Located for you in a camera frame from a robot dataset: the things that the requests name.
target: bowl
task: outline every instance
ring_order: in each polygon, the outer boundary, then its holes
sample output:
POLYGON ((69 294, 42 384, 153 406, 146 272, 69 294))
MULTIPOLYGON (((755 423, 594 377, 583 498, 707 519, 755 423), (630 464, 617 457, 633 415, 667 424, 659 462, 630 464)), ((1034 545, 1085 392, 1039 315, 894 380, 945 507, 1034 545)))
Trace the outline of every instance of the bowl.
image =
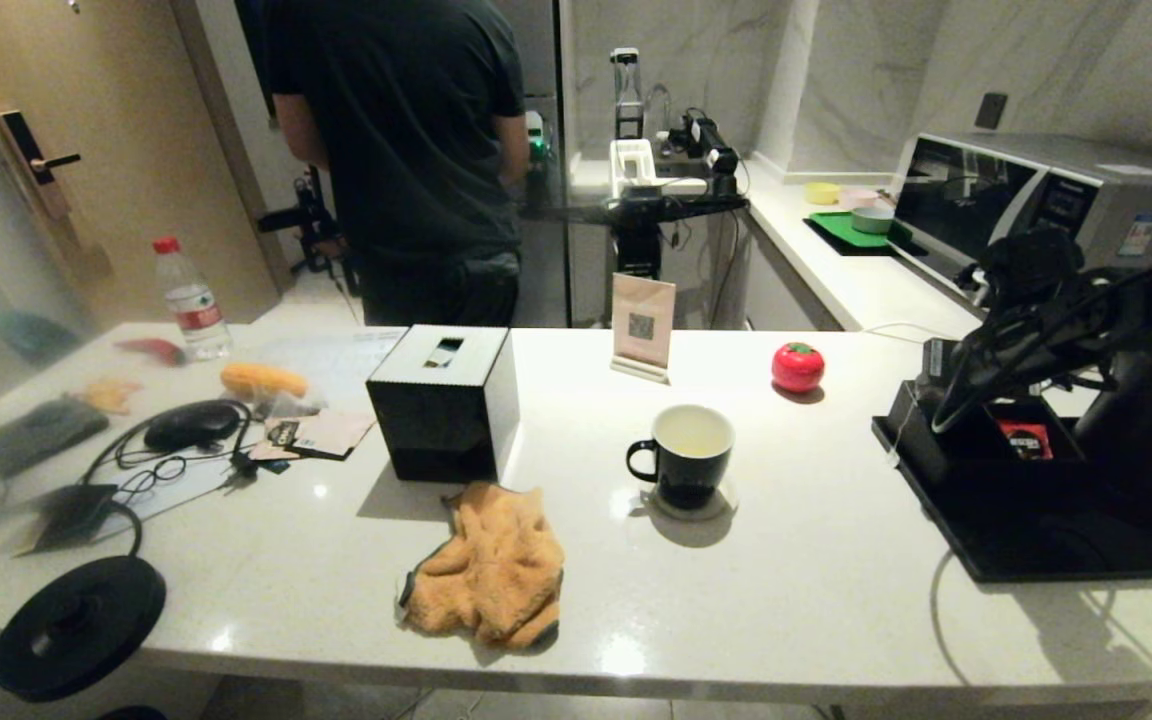
POLYGON ((851 229, 870 234, 887 234, 887 228, 892 227, 892 218, 896 217, 896 210, 885 209, 856 209, 851 211, 851 229))
POLYGON ((842 192, 838 194, 838 209, 840 210, 872 209, 877 202, 878 191, 864 190, 864 188, 846 187, 842 188, 842 192))
POLYGON ((838 202, 838 192, 840 192, 842 188, 833 184, 832 182, 809 182, 804 185, 804 190, 806 190, 806 197, 810 204, 833 205, 838 202))

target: teal object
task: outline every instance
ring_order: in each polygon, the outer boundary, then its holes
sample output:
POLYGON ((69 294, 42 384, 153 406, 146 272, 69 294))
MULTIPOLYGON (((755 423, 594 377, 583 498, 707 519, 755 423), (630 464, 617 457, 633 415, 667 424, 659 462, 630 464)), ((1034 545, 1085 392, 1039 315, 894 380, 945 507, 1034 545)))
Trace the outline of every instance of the teal object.
POLYGON ((78 350, 77 334, 40 314, 12 310, 0 314, 0 338, 23 361, 43 369, 78 350))
POLYGON ((864 249, 888 245, 886 234, 873 234, 854 229, 851 227, 851 213, 812 213, 808 217, 812 218, 814 223, 820 225, 833 237, 844 241, 847 245, 864 247, 864 249))

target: qr code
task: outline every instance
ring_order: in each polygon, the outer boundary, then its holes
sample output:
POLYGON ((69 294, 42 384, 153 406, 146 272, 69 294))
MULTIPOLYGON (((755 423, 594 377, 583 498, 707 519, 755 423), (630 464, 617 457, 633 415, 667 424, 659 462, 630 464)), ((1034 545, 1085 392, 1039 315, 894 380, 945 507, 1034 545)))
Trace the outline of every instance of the qr code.
POLYGON ((655 331, 655 318, 652 314, 630 313, 630 338, 652 340, 655 331))

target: tissue box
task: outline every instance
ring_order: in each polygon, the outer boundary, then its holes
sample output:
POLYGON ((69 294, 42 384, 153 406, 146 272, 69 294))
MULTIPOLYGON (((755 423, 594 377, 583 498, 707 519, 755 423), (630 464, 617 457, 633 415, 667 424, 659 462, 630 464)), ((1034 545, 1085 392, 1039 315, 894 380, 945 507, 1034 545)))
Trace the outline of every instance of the tissue box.
POLYGON ((394 473, 499 479, 518 429, 507 328, 414 325, 367 379, 394 473))

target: water bottle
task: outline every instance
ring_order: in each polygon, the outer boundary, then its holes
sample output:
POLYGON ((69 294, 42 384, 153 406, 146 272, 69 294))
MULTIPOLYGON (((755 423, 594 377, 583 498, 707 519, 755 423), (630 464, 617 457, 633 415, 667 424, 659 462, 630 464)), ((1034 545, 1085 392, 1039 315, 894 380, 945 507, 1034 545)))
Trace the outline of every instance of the water bottle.
POLYGON ((180 333, 184 334, 189 359, 211 361, 229 355, 233 340, 220 316, 217 297, 198 268, 180 252, 177 238, 156 240, 154 251, 159 253, 159 288, 180 325, 180 333))

